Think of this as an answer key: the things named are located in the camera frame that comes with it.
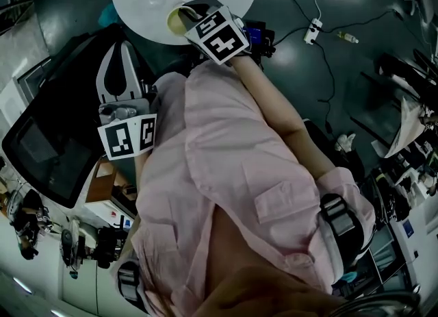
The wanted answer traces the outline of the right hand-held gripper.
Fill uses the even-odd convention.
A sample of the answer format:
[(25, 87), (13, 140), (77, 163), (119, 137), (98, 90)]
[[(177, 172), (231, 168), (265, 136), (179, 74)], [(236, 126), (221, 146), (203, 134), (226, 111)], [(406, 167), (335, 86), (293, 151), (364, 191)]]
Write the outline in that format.
[(210, 60), (221, 65), (249, 48), (243, 22), (228, 6), (219, 0), (193, 0), (186, 5), (179, 8), (179, 18), (183, 24), (196, 25), (184, 37)]

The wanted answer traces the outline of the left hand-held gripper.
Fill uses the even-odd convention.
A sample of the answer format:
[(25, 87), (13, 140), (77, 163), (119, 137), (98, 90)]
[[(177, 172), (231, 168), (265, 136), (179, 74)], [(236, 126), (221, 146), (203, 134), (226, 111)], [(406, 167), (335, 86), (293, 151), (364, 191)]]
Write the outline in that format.
[(103, 57), (96, 76), (96, 90), (101, 103), (99, 136), (109, 160), (136, 157), (151, 151), (155, 146), (157, 129), (156, 107), (141, 99), (143, 91), (138, 77), (140, 63), (133, 45), (123, 41), (120, 45), (124, 92), (116, 97), (105, 87), (105, 75), (110, 66), (115, 45)]

